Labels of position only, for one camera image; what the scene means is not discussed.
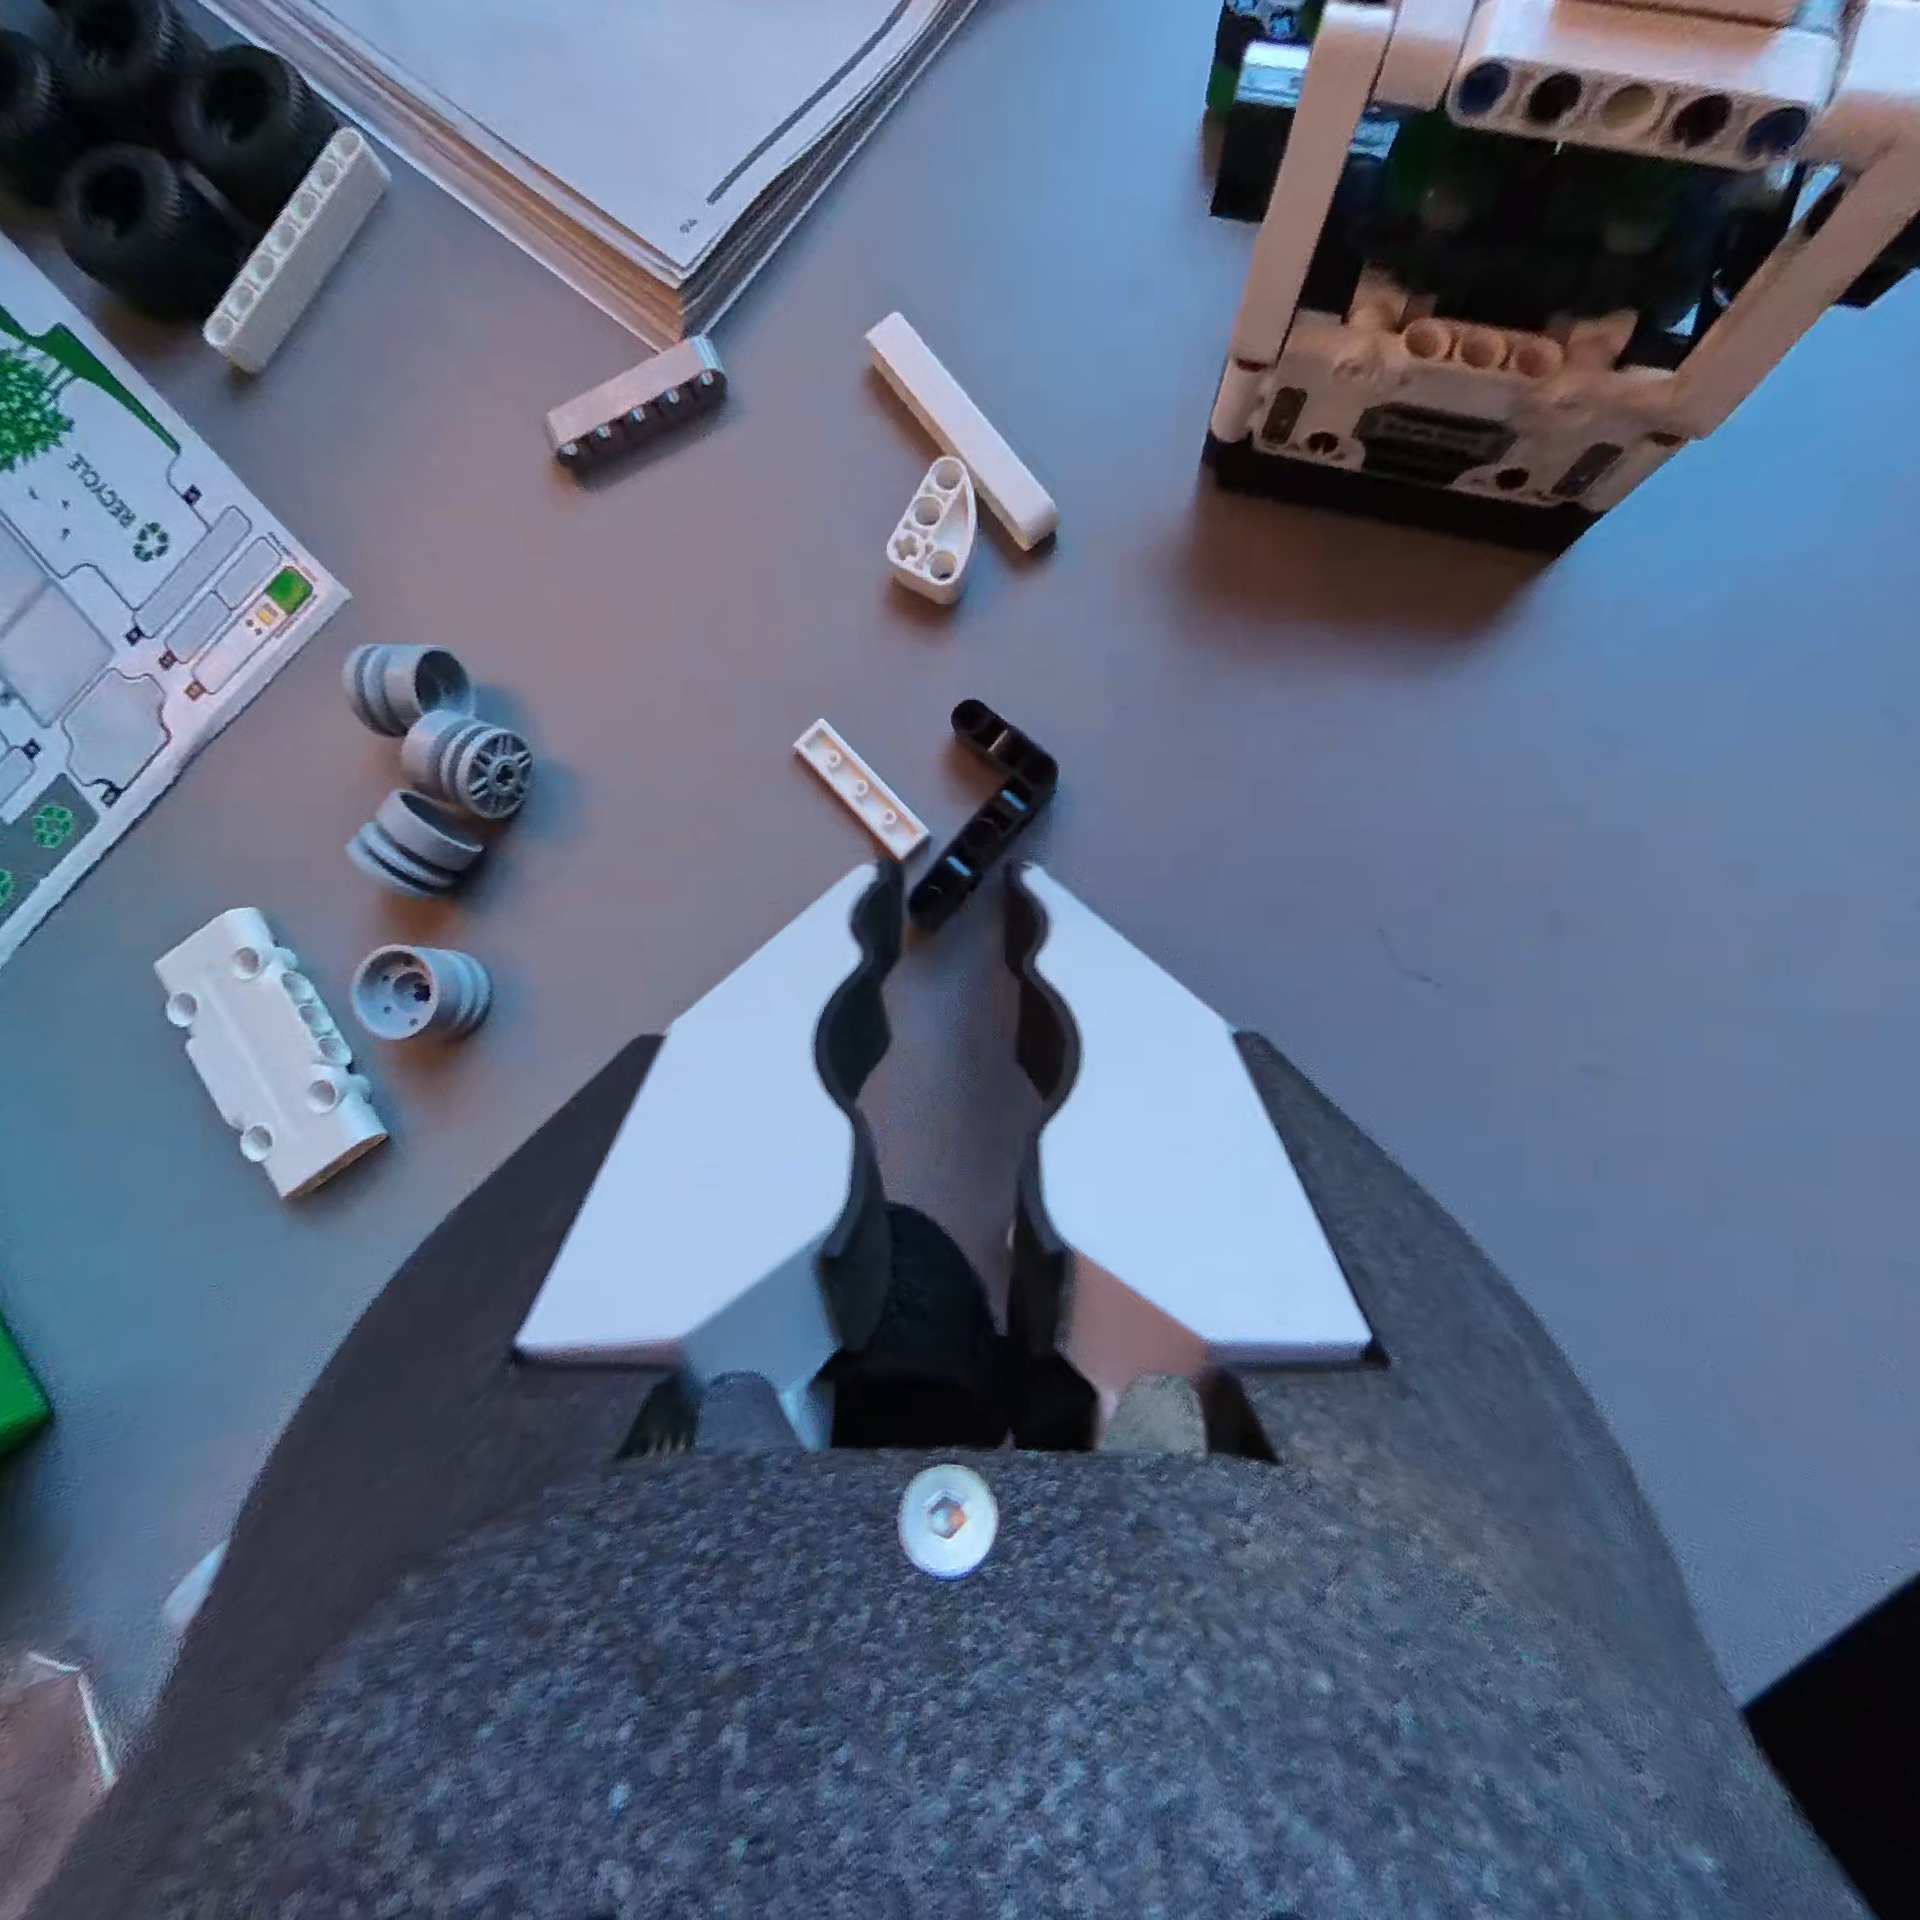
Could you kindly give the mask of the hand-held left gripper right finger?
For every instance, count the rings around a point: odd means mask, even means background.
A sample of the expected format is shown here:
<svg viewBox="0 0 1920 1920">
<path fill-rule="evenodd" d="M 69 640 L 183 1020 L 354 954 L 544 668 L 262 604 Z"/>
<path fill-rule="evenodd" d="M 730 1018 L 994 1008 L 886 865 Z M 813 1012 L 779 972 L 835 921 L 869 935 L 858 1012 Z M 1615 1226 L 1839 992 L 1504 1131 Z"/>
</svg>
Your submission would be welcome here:
<svg viewBox="0 0 1920 1920">
<path fill-rule="evenodd" d="M 1343 1366 L 1374 1332 L 1235 1027 L 1039 865 L 1006 883 L 1039 1095 L 1010 1308 L 1074 1369 Z"/>
</svg>

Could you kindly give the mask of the black angled lego liftarm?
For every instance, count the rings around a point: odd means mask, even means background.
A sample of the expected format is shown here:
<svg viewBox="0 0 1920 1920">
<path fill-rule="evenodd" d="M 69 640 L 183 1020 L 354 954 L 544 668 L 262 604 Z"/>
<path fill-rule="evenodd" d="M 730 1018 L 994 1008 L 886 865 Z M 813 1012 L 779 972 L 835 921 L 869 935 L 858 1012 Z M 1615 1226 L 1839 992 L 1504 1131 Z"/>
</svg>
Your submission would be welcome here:
<svg viewBox="0 0 1920 1920">
<path fill-rule="evenodd" d="M 1060 779 L 1059 762 L 980 699 L 951 708 L 951 731 L 994 770 L 997 786 L 908 895 L 906 916 L 924 934 L 960 912 L 990 868 L 1037 822 Z"/>
</svg>

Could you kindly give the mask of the white bent lego liftarm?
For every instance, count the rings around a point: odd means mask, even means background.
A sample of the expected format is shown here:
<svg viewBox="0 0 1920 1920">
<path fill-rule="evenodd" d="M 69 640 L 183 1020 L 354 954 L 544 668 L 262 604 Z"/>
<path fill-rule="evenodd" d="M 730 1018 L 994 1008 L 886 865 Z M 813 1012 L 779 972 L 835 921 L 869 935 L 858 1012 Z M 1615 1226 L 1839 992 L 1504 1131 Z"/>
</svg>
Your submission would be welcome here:
<svg viewBox="0 0 1920 1920">
<path fill-rule="evenodd" d="M 936 458 L 918 480 L 884 559 L 896 588 L 932 606 L 954 606 L 970 580 L 975 542 L 975 492 L 970 470 Z"/>
</svg>

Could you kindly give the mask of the lego truck model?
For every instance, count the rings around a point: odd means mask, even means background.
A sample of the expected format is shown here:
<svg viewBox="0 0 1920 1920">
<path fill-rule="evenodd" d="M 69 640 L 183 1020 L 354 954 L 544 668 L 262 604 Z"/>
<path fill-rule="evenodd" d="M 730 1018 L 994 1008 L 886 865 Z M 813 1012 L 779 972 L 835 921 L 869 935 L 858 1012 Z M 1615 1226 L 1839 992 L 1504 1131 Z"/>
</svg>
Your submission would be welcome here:
<svg viewBox="0 0 1920 1920">
<path fill-rule="evenodd" d="M 1564 553 L 1915 275 L 1915 18 L 1226 4 L 1213 479 Z"/>
</svg>

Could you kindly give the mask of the lego instruction booklet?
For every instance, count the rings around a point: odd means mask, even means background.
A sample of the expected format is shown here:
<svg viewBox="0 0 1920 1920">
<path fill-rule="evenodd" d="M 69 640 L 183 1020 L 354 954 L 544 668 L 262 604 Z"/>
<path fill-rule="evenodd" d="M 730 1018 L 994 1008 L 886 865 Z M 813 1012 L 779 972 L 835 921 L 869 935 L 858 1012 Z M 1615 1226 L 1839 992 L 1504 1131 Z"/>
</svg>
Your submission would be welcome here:
<svg viewBox="0 0 1920 1920">
<path fill-rule="evenodd" d="M 210 3 L 652 347 L 709 329 L 971 3 Z"/>
</svg>

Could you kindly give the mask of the grey lego wheel rim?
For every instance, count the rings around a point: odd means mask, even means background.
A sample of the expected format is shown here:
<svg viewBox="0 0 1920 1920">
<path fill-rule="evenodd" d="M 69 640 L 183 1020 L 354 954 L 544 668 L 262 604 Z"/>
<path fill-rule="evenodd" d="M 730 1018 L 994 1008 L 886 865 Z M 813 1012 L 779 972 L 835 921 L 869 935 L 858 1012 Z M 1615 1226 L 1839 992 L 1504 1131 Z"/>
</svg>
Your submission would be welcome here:
<svg viewBox="0 0 1920 1920">
<path fill-rule="evenodd" d="M 434 803 L 500 823 L 527 800 L 534 755 L 509 727 L 442 706 L 404 731 L 399 768 Z"/>
<path fill-rule="evenodd" d="M 382 737 L 404 737 L 429 714 L 474 715 L 474 683 L 443 648 L 367 643 L 342 664 L 342 691 L 357 721 Z"/>
<path fill-rule="evenodd" d="M 344 848 L 360 874 L 410 899 L 453 895 L 484 851 L 450 810 L 407 786 L 394 790 Z"/>
<path fill-rule="evenodd" d="M 466 952 L 383 945 L 357 966 L 350 1004 L 375 1040 L 450 1043 L 486 1020 L 491 974 Z"/>
</svg>

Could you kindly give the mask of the small white lego plate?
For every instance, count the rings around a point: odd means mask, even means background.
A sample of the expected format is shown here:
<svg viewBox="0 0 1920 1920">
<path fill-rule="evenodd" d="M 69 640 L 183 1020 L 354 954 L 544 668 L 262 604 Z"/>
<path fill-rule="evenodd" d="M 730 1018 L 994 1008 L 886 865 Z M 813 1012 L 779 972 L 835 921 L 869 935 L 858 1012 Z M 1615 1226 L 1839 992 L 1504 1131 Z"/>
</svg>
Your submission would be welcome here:
<svg viewBox="0 0 1920 1920">
<path fill-rule="evenodd" d="M 877 777 L 847 740 L 827 722 L 812 722 L 792 755 L 822 782 L 858 826 L 892 858 L 908 862 L 927 841 L 927 831 L 911 808 Z"/>
</svg>

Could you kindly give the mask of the white lego panel piece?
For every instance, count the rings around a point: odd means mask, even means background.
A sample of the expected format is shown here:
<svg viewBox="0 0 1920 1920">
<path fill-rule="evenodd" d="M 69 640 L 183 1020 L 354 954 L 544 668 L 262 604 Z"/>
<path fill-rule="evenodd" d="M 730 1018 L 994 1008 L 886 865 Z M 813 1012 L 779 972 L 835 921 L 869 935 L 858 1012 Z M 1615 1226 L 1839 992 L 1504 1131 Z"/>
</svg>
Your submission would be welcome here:
<svg viewBox="0 0 1920 1920">
<path fill-rule="evenodd" d="M 184 1059 L 279 1198 L 319 1188 L 388 1142 L 342 1028 L 262 912 L 229 908 L 152 972 Z"/>
</svg>

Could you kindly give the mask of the grey lego beam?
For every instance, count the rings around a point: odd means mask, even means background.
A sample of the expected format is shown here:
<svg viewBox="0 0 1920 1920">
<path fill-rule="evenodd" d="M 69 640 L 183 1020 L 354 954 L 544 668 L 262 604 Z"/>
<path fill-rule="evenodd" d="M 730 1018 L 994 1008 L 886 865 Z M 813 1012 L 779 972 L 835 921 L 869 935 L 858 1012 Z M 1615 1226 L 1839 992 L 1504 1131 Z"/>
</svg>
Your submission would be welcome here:
<svg viewBox="0 0 1920 1920">
<path fill-rule="evenodd" d="M 559 470 L 590 474 L 680 433 L 726 396 L 719 353 L 695 334 L 564 401 L 544 416 L 544 433 Z"/>
</svg>

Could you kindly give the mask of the long white lego tile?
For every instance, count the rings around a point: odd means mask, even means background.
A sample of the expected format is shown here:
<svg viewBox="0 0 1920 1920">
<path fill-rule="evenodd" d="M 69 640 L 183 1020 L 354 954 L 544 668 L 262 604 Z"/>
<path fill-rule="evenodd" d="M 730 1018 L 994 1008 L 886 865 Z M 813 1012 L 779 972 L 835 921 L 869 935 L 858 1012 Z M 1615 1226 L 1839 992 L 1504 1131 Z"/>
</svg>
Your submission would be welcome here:
<svg viewBox="0 0 1920 1920">
<path fill-rule="evenodd" d="M 1060 513 L 1037 475 L 902 314 L 867 334 L 871 367 L 936 450 L 967 467 L 975 496 L 1021 552 L 1059 535 Z"/>
</svg>

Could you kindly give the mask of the white lego beam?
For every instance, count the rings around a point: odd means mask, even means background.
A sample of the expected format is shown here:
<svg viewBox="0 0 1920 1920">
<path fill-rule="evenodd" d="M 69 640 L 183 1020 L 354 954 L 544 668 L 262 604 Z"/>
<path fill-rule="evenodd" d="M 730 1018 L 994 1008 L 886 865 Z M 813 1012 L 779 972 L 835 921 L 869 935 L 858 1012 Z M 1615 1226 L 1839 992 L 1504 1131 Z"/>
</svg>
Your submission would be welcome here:
<svg viewBox="0 0 1920 1920">
<path fill-rule="evenodd" d="M 338 127 L 247 257 L 200 336 L 230 368 L 259 376 L 382 204 L 390 172 L 357 124 Z"/>
</svg>

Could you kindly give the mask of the black rubber lego tyre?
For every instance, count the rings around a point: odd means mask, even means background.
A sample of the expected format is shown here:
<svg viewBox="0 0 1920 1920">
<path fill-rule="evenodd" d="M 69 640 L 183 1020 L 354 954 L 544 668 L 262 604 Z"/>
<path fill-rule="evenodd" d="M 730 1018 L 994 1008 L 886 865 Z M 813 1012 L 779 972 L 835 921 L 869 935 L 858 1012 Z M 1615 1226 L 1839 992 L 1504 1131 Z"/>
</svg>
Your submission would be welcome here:
<svg viewBox="0 0 1920 1920">
<path fill-rule="evenodd" d="M 63 172 L 55 224 L 69 258 L 148 321 L 200 324 L 255 248 L 255 232 L 176 158 L 126 143 Z"/>
<path fill-rule="evenodd" d="M 92 112 L 164 106 L 197 47 L 172 3 L 69 3 L 55 15 L 61 81 Z"/>
<path fill-rule="evenodd" d="M 52 57 L 26 33 L 3 31 L 3 184 L 50 207 L 76 151 L 76 131 Z"/>
<path fill-rule="evenodd" d="M 298 70 L 240 42 L 194 55 L 172 104 L 180 155 L 251 224 L 279 215 L 335 127 Z"/>
</svg>

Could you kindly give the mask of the green plastic bin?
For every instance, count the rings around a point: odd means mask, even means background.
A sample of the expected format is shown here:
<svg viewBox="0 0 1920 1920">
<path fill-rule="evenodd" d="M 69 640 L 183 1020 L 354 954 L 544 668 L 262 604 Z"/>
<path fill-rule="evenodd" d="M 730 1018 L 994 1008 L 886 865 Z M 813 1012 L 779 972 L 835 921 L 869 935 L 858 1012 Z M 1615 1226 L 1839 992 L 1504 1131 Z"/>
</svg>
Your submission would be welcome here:
<svg viewBox="0 0 1920 1920">
<path fill-rule="evenodd" d="M 55 1417 L 32 1347 L 3 1312 L 3 1466 L 32 1450 L 52 1428 Z"/>
</svg>

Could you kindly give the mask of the green printed sticker sheet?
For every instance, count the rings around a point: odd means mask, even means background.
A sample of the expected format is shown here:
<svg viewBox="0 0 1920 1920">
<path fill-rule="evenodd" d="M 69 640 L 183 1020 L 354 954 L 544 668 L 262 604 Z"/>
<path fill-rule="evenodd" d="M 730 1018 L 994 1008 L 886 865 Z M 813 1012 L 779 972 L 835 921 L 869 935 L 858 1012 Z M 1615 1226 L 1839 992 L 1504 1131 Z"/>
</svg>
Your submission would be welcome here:
<svg viewBox="0 0 1920 1920">
<path fill-rule="evenodd" d="M 350 604 L 3 242 L 3 959 Z"/>
</svg>

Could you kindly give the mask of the clear plastic bag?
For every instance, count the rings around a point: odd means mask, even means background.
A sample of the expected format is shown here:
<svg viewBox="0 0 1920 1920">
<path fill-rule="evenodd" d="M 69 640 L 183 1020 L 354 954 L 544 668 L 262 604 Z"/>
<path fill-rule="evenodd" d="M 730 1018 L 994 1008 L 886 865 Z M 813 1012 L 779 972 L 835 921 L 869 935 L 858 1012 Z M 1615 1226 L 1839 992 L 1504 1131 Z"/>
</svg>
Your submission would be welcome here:
<svg viewBox="0 0 1920 1920">
<path fill-rule="evenodd" d="M 135 1744 L 132 1814 L 109 1814 L 104 1840 L 87 1840 L 67 1879 L 63 1862 L 109 1795 L 116 1763 L 84 1667 L 13 1640 L 13 1590 L 26 1580 L 5 1552 L 5 1916 L 30 1916 L 40 1899 L 52 1902 L 48 1916 L 140 1916 L 140 1883 L 180 1807 L 219 1778 L 250 1728 L 250 1705 L 219 1664 L 226 1603 L 215 1603 L 212 1627 L 194 1627 L 229 1545 L 212 1545 L 159 1609 L 183 1668 Z"/>
</svg>

